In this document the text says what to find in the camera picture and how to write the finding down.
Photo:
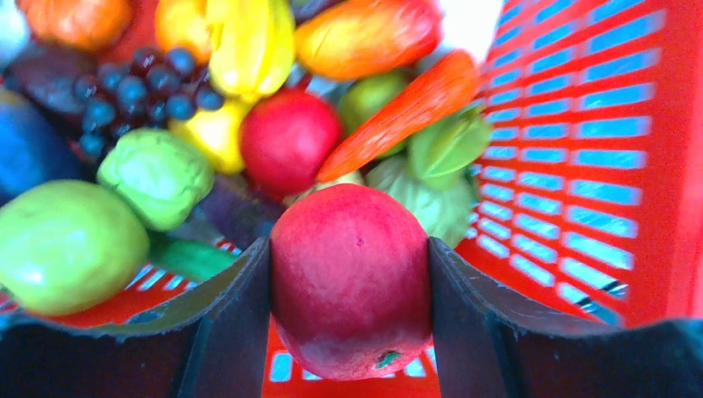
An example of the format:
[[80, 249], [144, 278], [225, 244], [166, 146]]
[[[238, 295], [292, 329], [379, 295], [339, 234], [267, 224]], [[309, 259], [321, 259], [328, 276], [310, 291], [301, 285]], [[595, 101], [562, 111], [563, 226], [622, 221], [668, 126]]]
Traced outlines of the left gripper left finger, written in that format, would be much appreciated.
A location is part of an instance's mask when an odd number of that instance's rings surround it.
[[269, 240], [125, 323], [16, 313], [1, 329], [4, 397], [259, 397], [269, 335]]

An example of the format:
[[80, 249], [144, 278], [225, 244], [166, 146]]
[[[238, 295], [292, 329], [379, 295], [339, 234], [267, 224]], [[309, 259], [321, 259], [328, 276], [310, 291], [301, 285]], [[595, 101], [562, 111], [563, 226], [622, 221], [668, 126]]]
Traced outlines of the orange red toy mango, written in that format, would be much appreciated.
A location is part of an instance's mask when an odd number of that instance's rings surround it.
[[345, 1], [294, 33], [298, 62], [331, 80], [355, 80], [407, 66], [444, 38], [434, 1]]

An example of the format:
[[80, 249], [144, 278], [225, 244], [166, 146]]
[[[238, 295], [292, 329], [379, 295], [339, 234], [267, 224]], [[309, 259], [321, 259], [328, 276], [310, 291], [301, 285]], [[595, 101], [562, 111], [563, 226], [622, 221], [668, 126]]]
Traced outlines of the orange toy carrot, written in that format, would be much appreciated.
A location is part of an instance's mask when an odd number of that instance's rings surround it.
[[411, 134], [465, 107], [479, 86], [474, 57], [464, 49], [450, 51], [340, 143], [316, 180], [330, 182], [365, 166]]

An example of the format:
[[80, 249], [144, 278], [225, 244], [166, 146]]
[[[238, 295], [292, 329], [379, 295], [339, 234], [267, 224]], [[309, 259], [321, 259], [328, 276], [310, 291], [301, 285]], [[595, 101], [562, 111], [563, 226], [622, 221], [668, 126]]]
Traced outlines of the green toy pear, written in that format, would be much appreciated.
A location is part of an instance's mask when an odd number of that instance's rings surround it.
[[346, 136], [354, 133], [371, 116], [384, 108], [409, 82], [408, 71], [392, 70], [353, 83], [337, 105], [337, 113]]

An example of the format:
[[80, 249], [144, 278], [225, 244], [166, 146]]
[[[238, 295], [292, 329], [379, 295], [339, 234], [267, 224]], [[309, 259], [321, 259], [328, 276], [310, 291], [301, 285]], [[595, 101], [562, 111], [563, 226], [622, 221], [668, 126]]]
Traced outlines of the purple toy eggplant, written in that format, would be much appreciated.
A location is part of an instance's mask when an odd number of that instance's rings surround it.
[[1, 203], [44, 182], [86, 180], [68, 143], [22, 95], [1, 90]]

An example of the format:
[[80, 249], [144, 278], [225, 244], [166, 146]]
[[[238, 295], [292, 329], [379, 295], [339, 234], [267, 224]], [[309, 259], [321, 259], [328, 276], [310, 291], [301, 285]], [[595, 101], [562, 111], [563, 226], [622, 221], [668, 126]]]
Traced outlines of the yellow toy pepper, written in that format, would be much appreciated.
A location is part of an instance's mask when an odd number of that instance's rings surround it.
[[198, 148], [220, 174], [242, 172], [245, 163], [240, 153], [240, 125], [252, 105], [227, 99], [215, 111], [198, 110], [189, 120], [170, 119], [168, 129]]

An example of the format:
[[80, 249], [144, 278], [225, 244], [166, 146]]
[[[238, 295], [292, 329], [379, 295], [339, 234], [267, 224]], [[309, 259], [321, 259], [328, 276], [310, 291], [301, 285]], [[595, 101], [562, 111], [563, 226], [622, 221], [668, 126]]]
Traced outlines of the white toy radish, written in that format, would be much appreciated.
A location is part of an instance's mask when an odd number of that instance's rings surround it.
[[433, 53], [435, 58], [453, 49], [466, 50], [481, 65], [491, 48], [503, 1], [441, 0], [444, 39]]

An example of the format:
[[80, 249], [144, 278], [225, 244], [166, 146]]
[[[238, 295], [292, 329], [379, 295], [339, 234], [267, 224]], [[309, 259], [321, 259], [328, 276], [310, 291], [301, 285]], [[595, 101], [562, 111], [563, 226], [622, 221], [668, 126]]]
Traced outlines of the red toy apple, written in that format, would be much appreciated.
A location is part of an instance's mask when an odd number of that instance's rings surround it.
[[389, 195], [351, 183], [293, 204], [270, 235], [271, 313], [321, 378], [385, 376], [432, 336], [428, 236]]

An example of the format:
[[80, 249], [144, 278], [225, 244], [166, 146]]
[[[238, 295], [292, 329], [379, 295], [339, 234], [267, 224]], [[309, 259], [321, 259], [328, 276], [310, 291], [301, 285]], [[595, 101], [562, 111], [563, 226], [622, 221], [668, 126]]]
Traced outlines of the green toy pepper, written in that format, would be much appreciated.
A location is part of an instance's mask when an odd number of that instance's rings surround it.
[[120, 195], [143, 224], [171, 231], [214, 186], [215, 171], [197, 148], [164, 129], [135, 129], [99, 165], [100, 185]]

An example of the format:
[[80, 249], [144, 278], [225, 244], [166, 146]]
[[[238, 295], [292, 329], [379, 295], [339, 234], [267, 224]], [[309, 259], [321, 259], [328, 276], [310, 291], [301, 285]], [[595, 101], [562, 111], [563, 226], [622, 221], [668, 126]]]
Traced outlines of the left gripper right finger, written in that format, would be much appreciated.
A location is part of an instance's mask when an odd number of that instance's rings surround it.
[[588, 321], [500, 285], [440, 239], [428, 248], [442, 396], [701, 396], [701, 321]]

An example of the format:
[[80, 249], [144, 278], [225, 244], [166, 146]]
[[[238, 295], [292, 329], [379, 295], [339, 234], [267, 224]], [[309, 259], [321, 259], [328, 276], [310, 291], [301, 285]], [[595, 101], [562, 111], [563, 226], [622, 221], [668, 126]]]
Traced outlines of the purple toy grapes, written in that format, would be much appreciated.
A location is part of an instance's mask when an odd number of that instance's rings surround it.
[[72, 85], [72, 94], [84, 105], [80, 151], [100, 162], [134, 129], [164, 129], [172, 120], [187, 121], [200, 110], [220, 109], [224, 96], [209, 79], [208, 68], [199, 66], [184, 47], [164, 54], [139, 48], [128, 64], [107, 62], [94, 74], [81, 75]]

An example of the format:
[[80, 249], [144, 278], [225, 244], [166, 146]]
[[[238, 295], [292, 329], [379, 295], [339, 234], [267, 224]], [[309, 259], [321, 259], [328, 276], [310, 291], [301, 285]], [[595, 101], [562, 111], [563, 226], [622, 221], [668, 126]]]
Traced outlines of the red toy pomegranate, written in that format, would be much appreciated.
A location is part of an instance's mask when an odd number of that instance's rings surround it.
[[316, 182], [344, 138], [334, 108], [305, 90], [286, 89], [260, 101], [240, 126], [247, 173], [267, 192], [298, 194]]

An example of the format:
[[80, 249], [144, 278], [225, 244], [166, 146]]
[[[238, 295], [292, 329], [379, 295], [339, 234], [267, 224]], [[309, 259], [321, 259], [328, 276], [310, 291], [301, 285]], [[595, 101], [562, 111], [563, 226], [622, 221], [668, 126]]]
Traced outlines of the yellow green toy starfruit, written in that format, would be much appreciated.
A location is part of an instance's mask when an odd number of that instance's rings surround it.
[[247, 103], [272, 95], [288, 79], [295, 55], [289, 2], [208, 1], [210, 82]]

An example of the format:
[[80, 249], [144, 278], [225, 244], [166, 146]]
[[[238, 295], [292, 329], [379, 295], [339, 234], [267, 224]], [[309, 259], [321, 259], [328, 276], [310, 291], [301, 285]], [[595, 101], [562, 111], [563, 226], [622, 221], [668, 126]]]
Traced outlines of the red plastic basket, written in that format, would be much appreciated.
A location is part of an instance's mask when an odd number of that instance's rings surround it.
[[[617, 328], [702, 323], [702, 4], [507, 1], [484, 96], [477, 228], [455, 252], [548, 308]], [[424, 376], [322, 381], [297, 364], [263, 397], [444, 397]]]

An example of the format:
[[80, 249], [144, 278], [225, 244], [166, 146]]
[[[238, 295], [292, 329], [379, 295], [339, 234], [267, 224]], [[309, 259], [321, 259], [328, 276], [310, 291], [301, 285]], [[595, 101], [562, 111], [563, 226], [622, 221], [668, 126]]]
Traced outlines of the orange toy pumpkin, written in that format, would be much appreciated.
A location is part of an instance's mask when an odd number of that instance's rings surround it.
[[127, 0], [26, 0], [17, 6], [37, 39], [88, 52], [112, 46], [133, 16]]

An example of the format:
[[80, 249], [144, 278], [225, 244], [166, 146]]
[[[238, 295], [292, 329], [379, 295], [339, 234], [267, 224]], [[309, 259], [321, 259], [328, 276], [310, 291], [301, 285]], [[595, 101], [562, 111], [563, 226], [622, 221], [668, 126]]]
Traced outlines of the green toy apple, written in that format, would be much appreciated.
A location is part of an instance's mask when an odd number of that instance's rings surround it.
[[149, 246], [129, 206], [94, 183], [46, 182], [1, 208], [1, 284], [40, 315], [112, 298], [145, 264]]

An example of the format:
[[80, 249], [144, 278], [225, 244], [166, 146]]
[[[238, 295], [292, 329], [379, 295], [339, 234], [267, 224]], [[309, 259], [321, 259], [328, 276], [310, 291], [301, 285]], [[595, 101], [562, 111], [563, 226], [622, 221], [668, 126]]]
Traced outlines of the green toy leaf vegetable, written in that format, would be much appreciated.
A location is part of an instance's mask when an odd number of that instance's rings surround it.
[[374, 166], [366, 183], [402, 204], [427, 235], [454, 248], [465, 238], [478, 200], [466, 173], [491, 133], [479, 106], [451, 114], [412, 134], [405, 153]]

